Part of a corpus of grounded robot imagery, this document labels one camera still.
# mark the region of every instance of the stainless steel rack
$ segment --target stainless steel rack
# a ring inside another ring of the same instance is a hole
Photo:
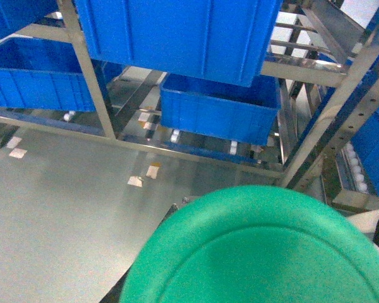
[[[97,81],[97,71],[88,54],[72,0],[57,2],[64,23],[47,19],[20,30],[18,34],[73,45],[100,125],[64,122],[58,112],[49,119],[47,115],[42,117],[26,111],[0,109],[0,123],[10,125],[0,132],[0,145],[5,141],[3,134],[9,136],[16,127],[27,127],[159,155],[235,167],[267,176],[273,184],[298,191],[320,186],[326,203],[355,212],[379,207],[376,195],[345,189],[336,161],[345,144],[379,106],[379,7],[369,25],[363,28],[340,10],[343,1],[285,0],[282,11],[294,14],[295,22],[277,23],[276,27],[292,32],[288,41],[271,40],[271,45],[286,49],[283,54],[269,54],[262,69],[262,74],[280,78],[282,109],[270,136],[271,144],[261,148],[239,143],[236,153],[230,153],[227,148],[230,141],[221,142],[221,151],[211,150],[186,144],[181,137],[176,136],[172,140],[173,129],[158,136],[154,131],[148,131],[144,136],[126,133],[126,126],[138,112],[149,113],[153,123],[159,123],[162,114],[159,103],[156,102],[152,109],[142,108],[141,104],[157,86],[162,72],[149,72],[142,82],[136,83],[131,95],[116,104],[110,98],[112,94],[104,93],[107,90]],[[308,34],[310,44],[298,42],[301,32]],[[304,50],[305,55],[295,56],[296,49]],[[327,55],[333,62],[319,60],[319,54]],[[376,73],[376,79],[366,83],[363,80],[369,70]],[[108,92],[117,90],[115,86],[118,85],[121,88],[121,84],[115,81],[108,87]],[[333,87],[335,92],[325,106],[320,106],[323,105],[320,94],[323,87]],[[300,122],[295,100],[302,88],[307,94],[305,114],[310,121],[305,123],[304,131],[298,131]],[[277,150],[279,157],[270,157],[272,150]]]

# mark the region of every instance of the floor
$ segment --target floor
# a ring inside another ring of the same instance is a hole
[[[0,150],[0,302],[99,302],[173,203],[271,182],[55,134],[17,136],[22,159]],[[145,177],[152,162],[156,179]],[[133,175],[143,187],[127,184]]]

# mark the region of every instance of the metal shelf frame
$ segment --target metal shelf frame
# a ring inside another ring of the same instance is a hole
[[[162,114],[159,109],[140,108],[142,101],[157,85],[162,72],[151,71],[124,106],[112,105],[105,84],[98,80],[99,71],[92,65],[72,0],[57,0],[64,24],[47,19],[29,25],[17,34],[73,45],[101,128],[5,109],[0,109],[0,123],[11,126],[7,134],[14,133],[16,127],[27,127],[159,155],[235,167],[272,178],[273,184],[278,186],[305,191],[322,175],[324,164],[328,167],[336,163],[336,155],[379,106],[379,8],[370,24],[362,28],[340,10],[342,2],[285,0],[282,5],[282,11],[295,14],[296,22],[276,24],[277,27],[291,29],[292,34],[288,41],[271,40],[271,45],[285,47],[286,50],[284,54],[269,53],[262,69],[262,74],[280,78],[282,109],[277,117],[277,129],[271,135],[274,145],[280,150],[278,161],[253,156],[251,147],[247,145],[246,152],[232,155],[225,151],[123,133],[137,112],[147,112],[153,117]],[[310,45],[298,43],[302,31],[310,36]],[[293,56],[295,49],[305,50],[306,55]],[[334,62],[318,60],[319,53],[328,55]],[[368,71],[376,76],[368,77]],[[286,80],[293,80],[289,88]],[[335,88],[327,104],[321,107],[319,86]],[[295,99],[303,87],[308,94],[311,121],[304,133],[298,135],[298,122],[293,110]]]

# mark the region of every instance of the green plastic lid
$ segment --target green plastic lid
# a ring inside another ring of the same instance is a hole
[[[303,194],[245,186],[208,194],[160,226],[120,302],[379,302],[379,254]]]

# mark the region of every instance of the blue bin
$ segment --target blue bin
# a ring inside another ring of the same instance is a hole
[[[168,128],[266,145],[280,109],[276,78],[258,76],[250,88],[170,74],[161,85]]]
[[[76,0],[94,59],[250,86],[282,0]]]
[[[379,108],[351,141],[379,195]]]
[[[0,0],[0,39],[56,10],[56,0]]]
[[[123,70],[95,64],[105,72],[104,81]],[[24,38],[0,43],[0,107],[95,110],[71,44]]]

